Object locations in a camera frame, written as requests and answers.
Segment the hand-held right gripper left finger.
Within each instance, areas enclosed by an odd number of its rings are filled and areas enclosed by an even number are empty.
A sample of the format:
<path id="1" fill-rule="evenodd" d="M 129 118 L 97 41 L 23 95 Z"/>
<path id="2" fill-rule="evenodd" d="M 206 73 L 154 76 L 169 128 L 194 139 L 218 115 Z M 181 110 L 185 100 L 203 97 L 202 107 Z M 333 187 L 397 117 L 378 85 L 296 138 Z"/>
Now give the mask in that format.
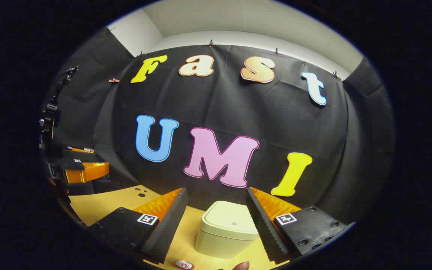
<path id="1" fill-rule="evenodd" d="M 133 210 L 118 207 L 87 231 L 127 258 L 163 263 L 187 202 L 186 188 L 179 188 Z"/>

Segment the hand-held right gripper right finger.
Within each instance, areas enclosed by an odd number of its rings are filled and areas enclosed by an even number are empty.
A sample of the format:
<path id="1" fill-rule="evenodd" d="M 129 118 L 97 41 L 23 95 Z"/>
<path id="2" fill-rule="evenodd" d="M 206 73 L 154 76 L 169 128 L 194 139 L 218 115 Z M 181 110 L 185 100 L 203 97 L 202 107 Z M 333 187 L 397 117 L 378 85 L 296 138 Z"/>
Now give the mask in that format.
<path id="1" fill-rule="evenodd" d="M 246 190 L 246 205 L 266 254 L 275 263 L 309 258 L 354 225 L 316 206 L 299 208 L 253 187 Z"/>

